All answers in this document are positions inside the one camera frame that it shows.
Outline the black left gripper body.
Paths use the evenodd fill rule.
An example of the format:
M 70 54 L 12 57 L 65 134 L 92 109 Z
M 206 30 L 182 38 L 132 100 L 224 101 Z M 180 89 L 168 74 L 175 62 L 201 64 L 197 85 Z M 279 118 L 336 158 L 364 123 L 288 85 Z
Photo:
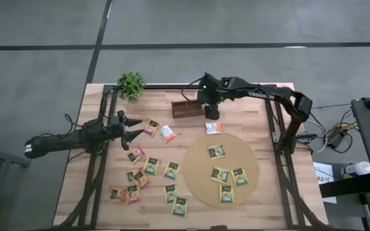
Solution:
M 128 135 L 125 131 L 126 119 L 124 117 L 111 117 L 110 119 L 110 133 L 113 138 L 120 138 L 121 146 L 124 150 L 129 149 Z

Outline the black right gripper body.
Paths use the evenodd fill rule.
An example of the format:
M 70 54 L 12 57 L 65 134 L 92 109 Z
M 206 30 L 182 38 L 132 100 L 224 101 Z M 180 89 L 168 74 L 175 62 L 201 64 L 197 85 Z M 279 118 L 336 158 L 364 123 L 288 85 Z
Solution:
M 204 73 L 198 84 L 197 101 L 200 104 L 215 105 L 223 101 L 223 96 L 218 90 L 222 82 L 209 73 Z

